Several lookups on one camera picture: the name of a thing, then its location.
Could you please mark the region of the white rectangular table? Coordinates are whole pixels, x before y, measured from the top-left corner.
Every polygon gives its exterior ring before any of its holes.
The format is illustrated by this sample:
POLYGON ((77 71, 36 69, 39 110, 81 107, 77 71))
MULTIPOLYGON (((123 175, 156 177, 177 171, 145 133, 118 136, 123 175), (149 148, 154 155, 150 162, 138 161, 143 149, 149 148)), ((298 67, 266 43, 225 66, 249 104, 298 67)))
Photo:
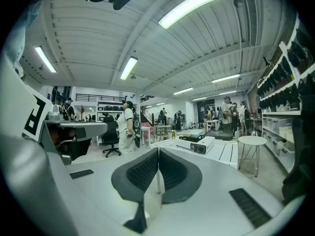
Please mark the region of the white rectangular table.
POLYGON ((141 126, 141 144, 145 144, 145 135, 147 135, 148 145, 151 146, 151 130, 150 127, 141 126))

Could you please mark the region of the white round side table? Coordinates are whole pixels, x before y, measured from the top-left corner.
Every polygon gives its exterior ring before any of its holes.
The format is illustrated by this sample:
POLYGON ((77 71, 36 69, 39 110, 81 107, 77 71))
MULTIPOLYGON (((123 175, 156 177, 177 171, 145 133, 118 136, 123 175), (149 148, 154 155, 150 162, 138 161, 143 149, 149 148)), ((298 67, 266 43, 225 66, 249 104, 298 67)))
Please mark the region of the white round side table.
POLYGON ((260 147, 263 145, 266 145, 267 140, 265 138, 259 137, 259 136, 242 136, 238 139, 238 141, 243 144, 242 154, 241 154, 241 159, 240 159, 238 169, 240 169, 242 163, 248 159, 247 156, 248 156, 250 150, 252 148, 254 148, 254 153, 252 154, 250 160, 252 160, 253 157, 256 155, 256 172, 254 173, 254 176, 257 177, 258 173, 259 173, 260 147), (244 155, 245 145, 250 146, 250 149, 246 155, 244 155))

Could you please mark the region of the black and green bag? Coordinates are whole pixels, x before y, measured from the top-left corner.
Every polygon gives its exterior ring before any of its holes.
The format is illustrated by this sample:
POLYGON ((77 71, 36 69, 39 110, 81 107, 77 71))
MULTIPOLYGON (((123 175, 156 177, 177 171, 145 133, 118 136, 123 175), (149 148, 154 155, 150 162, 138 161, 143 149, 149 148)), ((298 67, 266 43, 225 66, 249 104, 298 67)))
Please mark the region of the black and green bag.
POLYGON ((135 133, 134 135, 135 145, 137 148, 140 148, 141 122, 139 119, 139 115, 136 112, 133 113, 133 131, 135 133))

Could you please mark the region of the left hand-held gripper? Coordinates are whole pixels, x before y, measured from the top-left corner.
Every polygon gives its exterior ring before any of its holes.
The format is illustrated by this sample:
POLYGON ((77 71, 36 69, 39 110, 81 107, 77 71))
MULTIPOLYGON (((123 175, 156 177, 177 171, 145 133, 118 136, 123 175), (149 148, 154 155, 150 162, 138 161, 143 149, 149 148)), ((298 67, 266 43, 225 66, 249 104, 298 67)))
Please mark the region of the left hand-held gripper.
POLYGON ((86 155, 105 123, 65 121, 61 108, 25 85, 13 66, 0 65, 0 134, 34 141, 57 154, 65 165, 86 155))

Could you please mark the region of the pink cushioned chair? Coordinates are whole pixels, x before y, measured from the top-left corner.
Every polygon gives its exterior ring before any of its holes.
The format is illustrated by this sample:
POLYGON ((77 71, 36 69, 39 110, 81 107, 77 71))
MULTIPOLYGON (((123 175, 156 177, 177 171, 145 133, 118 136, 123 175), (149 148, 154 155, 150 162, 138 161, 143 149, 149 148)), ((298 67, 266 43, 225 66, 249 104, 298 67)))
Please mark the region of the pink cushioned chair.
POLYGON ((142 130, 144 131, 145 134, 153 134, 154 133, 154 128, 148 123, 148 122, 142 122, 141 126, 143 127, 142 130))

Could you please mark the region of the person's light shirt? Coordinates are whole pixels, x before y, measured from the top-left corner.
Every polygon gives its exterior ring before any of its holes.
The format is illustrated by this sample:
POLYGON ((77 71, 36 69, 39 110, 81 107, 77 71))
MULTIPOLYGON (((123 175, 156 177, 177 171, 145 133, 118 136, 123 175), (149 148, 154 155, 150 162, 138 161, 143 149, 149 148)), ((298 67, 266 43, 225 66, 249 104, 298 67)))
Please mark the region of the person's light shirt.
POLYGON ((37 17, 42 0, 30 3, 11 29, 0 54, 0 65, 13 66, 19 62, 25 47, 26 30, 37 17))

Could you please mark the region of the white shelf rack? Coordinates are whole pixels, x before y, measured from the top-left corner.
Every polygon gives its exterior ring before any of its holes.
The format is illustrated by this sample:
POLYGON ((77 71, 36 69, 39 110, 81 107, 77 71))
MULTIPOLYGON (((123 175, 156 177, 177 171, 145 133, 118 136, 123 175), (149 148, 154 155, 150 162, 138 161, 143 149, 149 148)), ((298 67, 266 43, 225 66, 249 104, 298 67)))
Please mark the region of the white shelf rack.
POLYGON ((287 172, 294 166, 293 118, 302 110, 298 96, 315 82, 315 58, 305 27, 297 18, 292 35, 279 44, 280 56, 271 71, 257 82, 262 110, 262 137, 287 172))

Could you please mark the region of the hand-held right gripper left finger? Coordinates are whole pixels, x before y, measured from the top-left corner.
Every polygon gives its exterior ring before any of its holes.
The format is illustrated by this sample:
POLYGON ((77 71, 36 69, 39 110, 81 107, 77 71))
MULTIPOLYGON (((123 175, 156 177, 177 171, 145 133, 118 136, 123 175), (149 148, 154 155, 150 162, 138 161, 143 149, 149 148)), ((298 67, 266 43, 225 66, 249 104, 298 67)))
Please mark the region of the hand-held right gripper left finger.
POLYGON ((124 226, 143 233, 147 228, 144 210, 144 194, 158 172, 158 148, 118 167, 111 176, 113 187, 127 201, 138 203, 135 216, 124 223, 124 226))

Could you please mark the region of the portable gas stove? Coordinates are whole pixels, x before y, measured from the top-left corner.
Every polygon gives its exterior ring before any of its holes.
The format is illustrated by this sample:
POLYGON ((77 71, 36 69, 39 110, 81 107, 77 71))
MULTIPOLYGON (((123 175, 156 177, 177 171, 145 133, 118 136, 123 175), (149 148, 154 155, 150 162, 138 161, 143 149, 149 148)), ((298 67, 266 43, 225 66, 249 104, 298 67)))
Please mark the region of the portable gas stove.
POLYGON ((179 136, 175 139, 175 145, 182 148, 190 149, 199 154, 207 154, 215 144, 215 137, 211 136, 179 136))

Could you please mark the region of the round wooden table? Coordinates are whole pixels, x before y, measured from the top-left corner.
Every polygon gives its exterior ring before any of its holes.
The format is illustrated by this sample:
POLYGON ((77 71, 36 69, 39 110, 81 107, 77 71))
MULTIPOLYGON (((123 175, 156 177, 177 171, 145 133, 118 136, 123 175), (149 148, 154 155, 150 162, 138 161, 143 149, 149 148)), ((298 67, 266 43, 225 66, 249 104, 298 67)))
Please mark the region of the round wooden table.
POLYGON ((171 125, 157 125, 155 126, 155 142, 160 142, 169 139, 169 131, 171 125))

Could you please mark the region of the ceiling air vent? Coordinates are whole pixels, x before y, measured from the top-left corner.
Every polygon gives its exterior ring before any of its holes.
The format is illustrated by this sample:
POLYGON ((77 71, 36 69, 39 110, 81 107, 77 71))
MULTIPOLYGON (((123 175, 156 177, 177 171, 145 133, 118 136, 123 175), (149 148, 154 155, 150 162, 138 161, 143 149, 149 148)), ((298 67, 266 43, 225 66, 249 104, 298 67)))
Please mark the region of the ceiling air vent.
POLYGON ((248 20, 249 20, 249 37, 250 46, 257 45, 258 38, 258 12, 256 0, 245 0, 247 6, 248 20))

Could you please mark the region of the black office chair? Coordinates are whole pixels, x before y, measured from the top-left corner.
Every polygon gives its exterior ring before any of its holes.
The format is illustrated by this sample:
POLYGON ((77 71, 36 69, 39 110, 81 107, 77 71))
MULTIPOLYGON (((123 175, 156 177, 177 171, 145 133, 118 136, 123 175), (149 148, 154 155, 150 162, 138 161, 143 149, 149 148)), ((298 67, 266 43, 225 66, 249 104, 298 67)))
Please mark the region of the black office chair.
POLYGON ((116 130, 116 121, 112 116, 106 115, 103 122, 107 125, 107 131, 101 136, 102 145, 111 146, 110 148, 103 150, 103 153, 107 152, 105 157, 107 158, 112 152, 116 152, 118 156, 121 156, 122 153, 118 148, 115 147, 115 145, 119 143, 119 137, 116 130))

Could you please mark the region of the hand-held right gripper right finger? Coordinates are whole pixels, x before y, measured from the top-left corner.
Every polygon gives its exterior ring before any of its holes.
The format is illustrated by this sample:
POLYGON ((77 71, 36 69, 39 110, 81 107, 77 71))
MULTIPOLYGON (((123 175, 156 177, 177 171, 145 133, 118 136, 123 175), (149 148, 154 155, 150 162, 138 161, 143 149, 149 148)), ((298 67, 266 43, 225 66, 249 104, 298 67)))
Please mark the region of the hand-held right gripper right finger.
POLYGON ((202 183, 202 172, 198 166, 165 148, 159 149, 159 171, 162 174, 165 189, 162 204, 188 200, 202 183))

